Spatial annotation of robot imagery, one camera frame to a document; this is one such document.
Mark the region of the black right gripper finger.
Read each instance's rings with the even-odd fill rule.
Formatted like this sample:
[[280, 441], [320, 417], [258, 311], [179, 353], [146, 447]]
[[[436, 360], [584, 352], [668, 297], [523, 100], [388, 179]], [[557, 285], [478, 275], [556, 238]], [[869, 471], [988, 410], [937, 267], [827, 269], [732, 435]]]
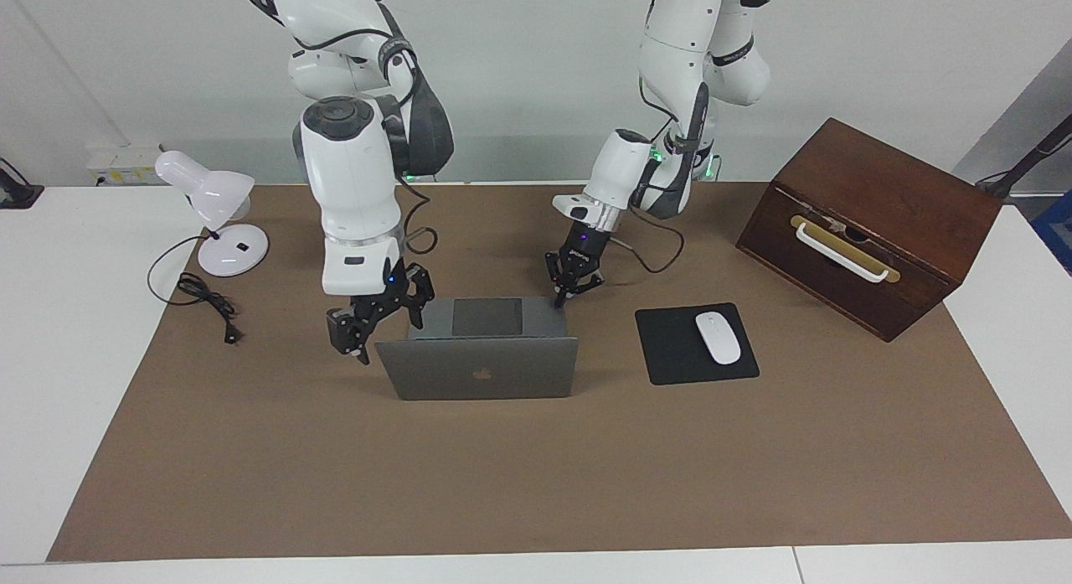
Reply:
[[423, 329], [425, 306], [436, 297], [431, 275], [423, 266], [410, 266], [406, 268], [406, 279], [410, 285], [413, 286], [413, 290], [406, 294], [410, 324], [414, 328]]
[[363, 365], [370, 364], [367, 344], [376, 325], [375, 319], [361, 316], [355, 306], [327, 310], [330, 344], [339, 354], [351, 355]]

